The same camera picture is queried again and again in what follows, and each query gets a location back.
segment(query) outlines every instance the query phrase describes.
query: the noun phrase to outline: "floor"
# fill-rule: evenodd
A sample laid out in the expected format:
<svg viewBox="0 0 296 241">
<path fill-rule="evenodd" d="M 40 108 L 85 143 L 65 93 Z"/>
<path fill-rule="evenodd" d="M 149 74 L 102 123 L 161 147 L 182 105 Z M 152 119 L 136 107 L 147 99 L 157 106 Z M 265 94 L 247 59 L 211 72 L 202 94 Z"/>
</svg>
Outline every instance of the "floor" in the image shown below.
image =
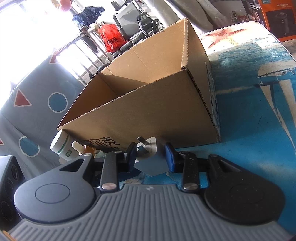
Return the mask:
<svg viewBox="0 0 296 241">
<path fill-rule="evenodd" d="M 296 39 L 282 42 L 282 44 L 290 52 L 290 54 L 292 54 L 293 57 L 296 59 Z"/>
</svg>

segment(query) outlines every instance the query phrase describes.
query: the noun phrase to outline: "white dropper bulb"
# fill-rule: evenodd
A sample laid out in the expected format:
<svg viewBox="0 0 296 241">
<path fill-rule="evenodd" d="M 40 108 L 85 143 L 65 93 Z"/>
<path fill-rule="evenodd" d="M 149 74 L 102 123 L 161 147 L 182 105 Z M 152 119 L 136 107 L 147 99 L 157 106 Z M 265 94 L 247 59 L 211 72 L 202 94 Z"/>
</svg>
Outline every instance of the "white dropper bulb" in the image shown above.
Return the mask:
<svg viewBox="0 0 296 241">
<path fill-rule="evenodd" d="M 72 147 L 73 147 L 76 151 L 78 151 L 79 153 L 83 153 L 83 152 L 84 152 L 84 149 L 85 149 L 85 147 L 82 146 L 82 145 L 80 145 L 77 141 L 74 141 L 74 142 L 72 143 Z"/>
</svg>

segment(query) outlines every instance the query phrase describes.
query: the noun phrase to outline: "red plastic bag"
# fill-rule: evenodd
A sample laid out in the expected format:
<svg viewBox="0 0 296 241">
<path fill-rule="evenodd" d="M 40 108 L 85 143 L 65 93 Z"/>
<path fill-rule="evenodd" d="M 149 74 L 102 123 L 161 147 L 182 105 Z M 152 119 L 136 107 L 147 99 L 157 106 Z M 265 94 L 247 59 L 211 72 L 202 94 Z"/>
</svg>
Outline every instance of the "red plastic bag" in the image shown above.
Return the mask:
<svg viewBox="0 0 296 241">
<path fill-rule="evenodd" d="M 105 44 L 106 52 L 114 53 L 127 43 L 115 24 L 104 24 L 98 31 Z"/>
</svg>

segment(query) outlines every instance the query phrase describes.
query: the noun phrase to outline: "blue circle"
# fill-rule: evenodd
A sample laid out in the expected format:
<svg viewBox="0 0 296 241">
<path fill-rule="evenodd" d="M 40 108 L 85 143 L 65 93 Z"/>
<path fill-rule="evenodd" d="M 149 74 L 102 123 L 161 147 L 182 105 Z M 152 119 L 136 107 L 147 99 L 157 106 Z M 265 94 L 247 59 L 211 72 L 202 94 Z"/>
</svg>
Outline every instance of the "blue circle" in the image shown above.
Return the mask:
<svg viewBox="0 0 296 241">
<path fill-rule="evenodd" d="M 25 155 L 35 156 L 39 153 L 39 146 L 32 142 L 27 137 L 20 139 L 20 148 Z"/>
<path fill-rule="evenodd" d="M 68 102 L 62 94 L 54 93 L 49 97 L 48 105 L 52 111 L 63 112 L 67 108 Z"/>
</svg>

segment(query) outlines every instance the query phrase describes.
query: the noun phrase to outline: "green label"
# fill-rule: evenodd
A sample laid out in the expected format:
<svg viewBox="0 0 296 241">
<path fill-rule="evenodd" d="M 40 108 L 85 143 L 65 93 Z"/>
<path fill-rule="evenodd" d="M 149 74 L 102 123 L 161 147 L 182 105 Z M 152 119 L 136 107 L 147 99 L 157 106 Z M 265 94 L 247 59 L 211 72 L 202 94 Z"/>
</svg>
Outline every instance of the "green label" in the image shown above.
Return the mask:
<svg viewBox="0 0 296 241">
<path fill-rule="evenodd" d="M 66 157 L 69 157 L 71 155 L 72 151 L 71 150 L 68 150 L 67 153 L 66 153 Z"/>
</svg>

